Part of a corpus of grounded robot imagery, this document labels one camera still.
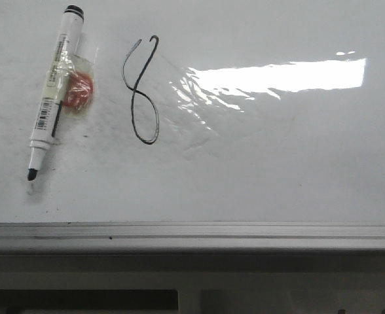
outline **whiteboard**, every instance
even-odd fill
[[[385,224],[385,3],[74,1],[94,62],[37,180],[29,136],[65,1],[0,1],[0,222]],[[160,137],[134,135],[130,91]],[[136,98],[140,132],[154,116]]]

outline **whiteboard frame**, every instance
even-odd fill
[[[385,253],[385,225],[252,222],[0,224],[0,254]]]

